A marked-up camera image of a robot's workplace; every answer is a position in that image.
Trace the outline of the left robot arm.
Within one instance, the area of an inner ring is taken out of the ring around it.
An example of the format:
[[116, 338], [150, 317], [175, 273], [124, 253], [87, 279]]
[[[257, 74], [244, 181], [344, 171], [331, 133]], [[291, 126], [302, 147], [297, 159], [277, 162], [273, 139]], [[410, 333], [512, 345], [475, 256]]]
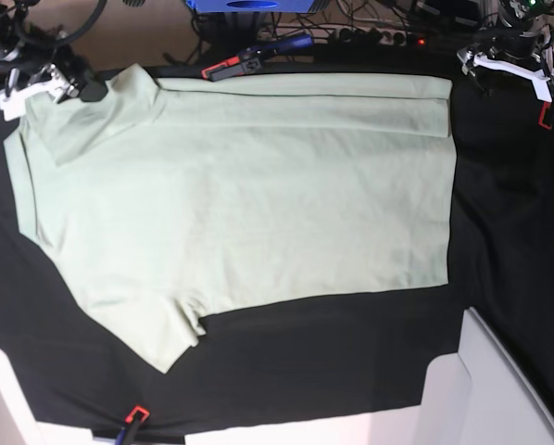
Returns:
[[554, 1], [484, 1], [482, 27], [457, 52], [462, 73], [478, 81], [482, 69], [525, 79], [538, 100], [554, 102]]

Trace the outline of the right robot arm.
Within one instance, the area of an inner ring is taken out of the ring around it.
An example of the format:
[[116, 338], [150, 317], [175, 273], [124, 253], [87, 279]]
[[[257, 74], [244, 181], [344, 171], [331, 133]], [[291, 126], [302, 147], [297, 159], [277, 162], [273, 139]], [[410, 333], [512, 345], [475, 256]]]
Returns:
[[0, 74], [5, 76], [0, 111], [5, 121], [24, 116], [26, 101], [35, 95], [47, 94], [56, 104], [68, 99], [94, 103], [108, 92], [106, 83], [71, 47], [93, 28], [107, 3], [98, 1], [72, 33], [28, 24], [30, 9], [37, 5], [36, 1], [13, 1], [9, 6], [0, 2]]

